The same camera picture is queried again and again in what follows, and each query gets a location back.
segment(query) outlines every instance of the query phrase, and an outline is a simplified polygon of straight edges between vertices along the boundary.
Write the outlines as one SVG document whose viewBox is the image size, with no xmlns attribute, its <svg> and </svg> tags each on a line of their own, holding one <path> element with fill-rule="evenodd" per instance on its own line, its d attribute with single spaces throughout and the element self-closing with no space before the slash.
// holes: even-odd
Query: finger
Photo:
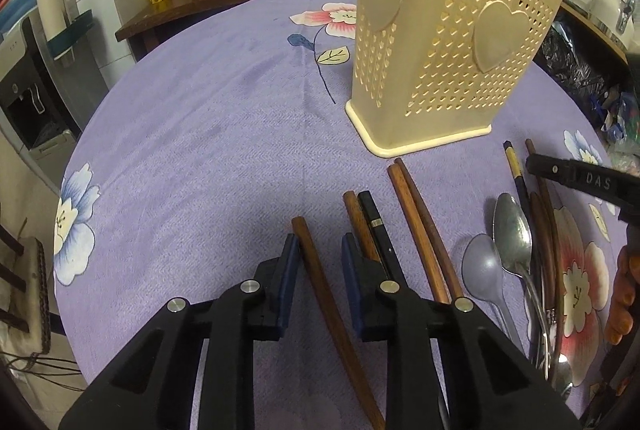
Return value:
<svg viewBox="0 0 640 430">
<path fill-rule="evenodd" d="M 618 270 L 622 273 L 629 271 L 629 258 L 626 254 L 626 246 L 623 246 L 618 254 Z"/>
<path fill-rule="evenodd" d="M 618 345 L 622 340 L 622 334 L 612 328 L 609 321 L 607 321 L 604 326 L 604 339 L 612 345 Z"/>
<path fill-rule="evenodd" d="M 612 302 L 607 324 L 611 325 L 611 328 L 620 334 L 629 334 L 631 327 L 634 325 L 634 319 L 622 304 Z"/>
<path fill-rule="evenodd" d="M 636 282 L 640 284 L 640 255 L 634 255 L 629 259 L 629 271 Z"/>
<path fill-rule="evenodd" d="M 616 273 L 613 280 L 613 296 L 614 301 L 620 302 L 624 306 L 630 306 L 636 299 L 636 286 L 631 282 L 628 276 L 624 275 L 620 270 Z"/>
</svg>

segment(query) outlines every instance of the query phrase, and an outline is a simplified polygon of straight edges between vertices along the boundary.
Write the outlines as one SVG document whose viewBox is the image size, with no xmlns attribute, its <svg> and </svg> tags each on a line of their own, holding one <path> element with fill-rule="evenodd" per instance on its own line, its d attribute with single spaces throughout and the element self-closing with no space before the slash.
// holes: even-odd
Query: spoon handle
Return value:
<svg viewBox="0 0 640 430">
<path fill-rule="evenodd" d="M 540 297 L 538 296 L 538 292 L 536 291 L 536 286 L 533 284 L 533 280 L 531 278 L 531 275 L 529 274 L 529 271 L 527 271 L 521 264 L 517 264 L 517 268 L 518 273 L 522 276 L 527 287 L 529 298 L 536 308 L 536 316 L 538 317 L 538 322 L 540 323 L 540 327 L 542 328 L 541 336 L 544 349 L 543 359 L 545 364 L 545 380 L 547 380 L 549 374 L 549 327 L 546 323 L 545 312 L 542 309 L 542 302 L 540 301 Z"/>
<path fill-rule="evenodd" d="M 504 325 L 507 327 L 507 334 L 509 335 L 509 339 L 520 350 L 520 352 L 524 354 L 524 347 L 522 347 L 520 335 L 518 334 L 518 330 L 516 329 L 516 324 L 513 322 L 513 317 L 511 317 L 511 311 L 509 311 L 507 302 L 504 301 L 504 297 L 501 297 L 500 301 L 496 303 L 496 305 L 500 310 L 502 320 L 504 320 Z"/>
</svg>

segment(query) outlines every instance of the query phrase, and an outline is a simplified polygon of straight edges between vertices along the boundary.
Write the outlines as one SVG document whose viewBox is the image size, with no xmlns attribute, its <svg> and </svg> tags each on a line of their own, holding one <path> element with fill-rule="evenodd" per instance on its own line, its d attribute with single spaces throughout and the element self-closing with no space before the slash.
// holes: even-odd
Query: blue gripper pad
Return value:
<svg viewBox="0 0 640 430">
<path fill-rule="evenodd" d="M 278 259 L 273 280 L 279 280 L 277 304 L 278 321 L 276 326 L 280 336 L 284 336 L 285 329 L 289 326 L 289 315 L 293 301 L 293 291 L 296 287 L 296 276 L 300 264 L 300 244 L 298 238 L 290 233 L 287 235 L 282 255 Z"/>
<path fill-rule="evenodd" d="M 342 238 L 342 274 L 344 275 L 344 284 L 347 288 L 349 310 L 351 311 L 351 324 L 358 338 L 362 338 L 364 320 L 362 319 L 361 309 L 362 294 L 360 292 L 354 260 L 361 258 L 360 250 L 355 244 L 353 235 L 347 233 Z"/>
</svg>

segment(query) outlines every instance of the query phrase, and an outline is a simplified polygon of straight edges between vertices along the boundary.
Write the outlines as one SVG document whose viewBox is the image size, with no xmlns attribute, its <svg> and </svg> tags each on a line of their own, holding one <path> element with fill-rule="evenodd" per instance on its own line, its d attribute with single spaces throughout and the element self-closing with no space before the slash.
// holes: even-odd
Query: pink flower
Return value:
<svg viewBox="0 0 640 430">
<path fill-rule="evenodd" d="M 607 304 L 609 269 L 604 253 L 594 243 L 586 250 L 571 212 L 555 210 L 564 269 L 564 338 L 561 352 L 574 375 L 574 386 L 587 375 L 600 345 L 600 319 L 596 311 Z"/>
<path fill-rule="evenodd" d="M 324 26 L 332 36 L 356 38 L 356 5 L 327 3 L 321 12 L 304 12 L 289 17 L 294 23 L 304 26 Z"/>
</svg>

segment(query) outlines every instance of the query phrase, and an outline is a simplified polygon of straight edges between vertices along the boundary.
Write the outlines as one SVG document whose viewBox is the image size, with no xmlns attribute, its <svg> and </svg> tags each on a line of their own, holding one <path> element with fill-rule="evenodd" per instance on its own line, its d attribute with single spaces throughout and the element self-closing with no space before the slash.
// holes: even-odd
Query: tablecloth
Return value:
<svg viewBox="0 0 640 430">
<path fill-rule="evenodd" d="M 432 298 L 389 161 L 367 151 L 344 111 L 355 3 L 253 0 L 174 36 L 104 99 L 66 169 L 54 249 L 60 313 L 88 381 L 170 298 L 216 298 L 252 277 L 280 254 L 299 215 L 350 326 L 340 269 L 350 189 L 371 190 L 409 285 Z M 540 153 L 607 163 L 578 107 L 533 64 L 491 134 L 404 158 L 459 273 L 466 244 L 490 228 L 495 199 L 516 195 L 503 142 L 524 159 L 528 137 Z M 551 192 L 570 292 L 563 351 L 579 384 L 568 402 L 581 413 L 604 353 L 624 225 L 611 205 Z M 526 341 L 518 279 L 505 275 L 504 294 Z M 385 345 L 355 345 L 384 413 Z M 256 344 L 254 362 L 258 429 L 369 427 L 304 271 L 289 330 L 279 343 Z"/>
</svg>

